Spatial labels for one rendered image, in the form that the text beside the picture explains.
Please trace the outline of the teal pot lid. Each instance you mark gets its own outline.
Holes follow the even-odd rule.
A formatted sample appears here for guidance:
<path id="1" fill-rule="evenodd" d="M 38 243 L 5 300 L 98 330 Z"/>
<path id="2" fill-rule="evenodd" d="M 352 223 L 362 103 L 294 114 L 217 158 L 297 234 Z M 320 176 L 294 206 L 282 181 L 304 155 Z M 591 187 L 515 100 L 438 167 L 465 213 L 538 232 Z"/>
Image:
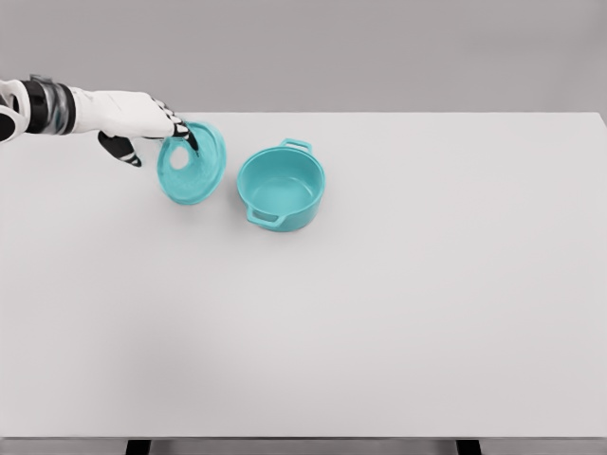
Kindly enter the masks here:
<path id="1" fill-rule="evenodd" d="M 172 201 L 195 205 L 208 198 L 221 182 L 227 166 L 227 149 L 223 136 L 213 125 L 186 121 L 186 126 L 198 150 L 183 138 L 166 138 L 158 155 L 156 174 L 161 189 Z M 171 160 L 178 149 L 188 155 L 187 163 L 179 169 Z"/>

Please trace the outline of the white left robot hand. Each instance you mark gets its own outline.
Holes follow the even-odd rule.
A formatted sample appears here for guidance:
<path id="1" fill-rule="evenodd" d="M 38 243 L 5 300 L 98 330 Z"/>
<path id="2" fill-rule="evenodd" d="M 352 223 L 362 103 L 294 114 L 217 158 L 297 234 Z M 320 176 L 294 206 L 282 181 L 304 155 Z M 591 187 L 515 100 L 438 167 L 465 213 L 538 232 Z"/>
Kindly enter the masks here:
<path id="1" fill-rule="evenodd" d="M 140 168 L 142 163 L 132 138 L 187 141 L 199 154 L 199 145 L 187 123 L 165 102 L 144 92 L 101 91 L 101 129 L 98 142 L 120 162 Z"/>

